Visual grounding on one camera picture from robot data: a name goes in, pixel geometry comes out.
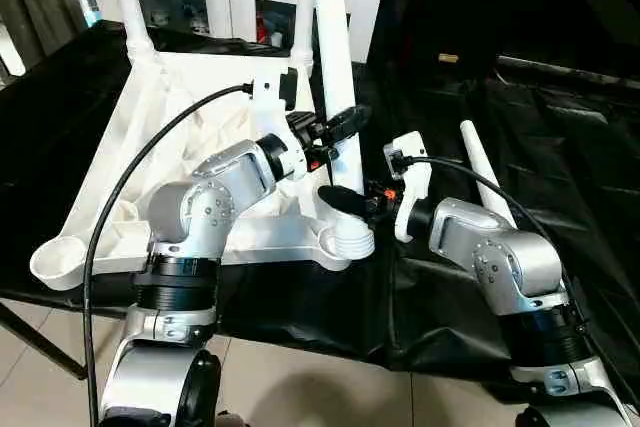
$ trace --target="black cloth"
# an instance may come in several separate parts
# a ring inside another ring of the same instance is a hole
[[[164,50],[274,53],[241,41],[151,34]],[[12,227],[0,295],[80,308],[79,289],[47,290],[30,276],[28,260],[59,231],[128,71],[122,31],[101,23],[0,92],[11,126],[0,137],[0,206]],[[429,83],[363,66],[355,74],[358,102],[374,107],[362,135],[366,175],[391,182],[382,145],[410,130],[422,132],[429,154],[465,159],[459,123],[471,117],[503,187],[551,231],[589,328],[637,391],[638,99],[526,80]],[[313,85],[318,95],[317,77]],[[479,201],[473,182],[438,168],[430,196]],[[419,239],[395,242],[390,225],[379,226],[376,242],[371,258],[338,273],[311,262],[224,267],[221,332],[395,370],[505,378],[508,355],[474,281]],[[95,294],[108,315],[122,315],[133,301],[127,275],[97,277]]]

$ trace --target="white pole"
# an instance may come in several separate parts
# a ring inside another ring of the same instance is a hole
[[[314,0],[298,0],[293,47],[291,48],[292,64],[304,66],[308,76],[311,76],[313,69],[313,46],[311,45],[313,7]]]
[[[155,50],[147,34],[147,28],[140,9],[139,0],[118,0],[127,32],[127,53],[132,63],[138,60],[152,60]]]
[[[316,0],[322,81],[327,119],[356,103],[349,51],[349,33],[344,0]],[[340,157],[332,163],[337,184],[363,193],[360,141],[358,136],[343,142]]]
[[[315,0],[322,81],[327,119],[355,105],[349,32],[344,0]],[[331,163],[333,181],[362,194],[362,162],[358,135],[336,145],[339,157]],[[334,228],[336,253],[347,259],[370,255],[374,248],[373,232],[362,220],[342,215]]]
[[[471,161],[473,171],[499,186],[500,184],[498,184],[496,174],[493,172],[491,162],[489,162],[489,158],[484,151],[482,141],[480,140],[480,136],[478,135],[473,122],[470,120],[462,121],[460,124],[460,130],[462,131],[462,139],[464,140],[464,146],[467,149],[467,155]],[[518,226],[511,214],[511,210],[509,210],[507,201],[481,183],[478,182],[477,184],[482,204],[487,209],[507,219],[511,226],[517,229]]]

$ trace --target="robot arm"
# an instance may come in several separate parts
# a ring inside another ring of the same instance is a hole
[[[215,330],[218,271],[236,218],[279,180],[299,175],[301,161],[304,171],[327,163],[333,143],[367,120],[361,106],[327,124],[293,112],[284,140],[267,134],[241,141],[206,159],[185,181],[154,193],[148,258],[134,274],[138,299],[107,378],[101,425],[134,419],[139,425],[214,425],[220,363],[204,346]]]
[[[407,134],[415,135],[419,137],[417,132]],[[418,178],[404,167],[407,154],[395,148],[399,144],[396,139],[385,147],[392,175],[403,178],[411,192],[426,190],[427,185],[411,185],[428,177]],[[513,362],[511,375],[532,394],[531,407],[518,416],[517,425],[631,427],[601,359],[585,337],[553,245],[538,234],[514,229],[483,207],[447,198],[433,208],[426,196],[417,201],[413,197],[409,215],[396,218],[396,237],[402,242],[407,237],[426,239],[432,252],[477,279],[498,317]],[[404,230],[407,237],[397,235]]]

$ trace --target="white bracket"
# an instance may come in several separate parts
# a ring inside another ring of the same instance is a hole
[[[411,242],[413,237],[407,233],[409,216],[411,210],[418,200],[425,199],[429,191],[429,181],[431,180],[431,166],[426,163],[416,163],[410,165],[405,172],[397,172],[392,165],[392,158],[396,155],[403,157],[426,156],[427,151],[422,142],[420,132],[409,132],[393,140],[384,146],[384,155],[391,171],[391,176],[395,180],[403,180],[405,189],[400,208],[395,222],[396,239],[400,242]]]

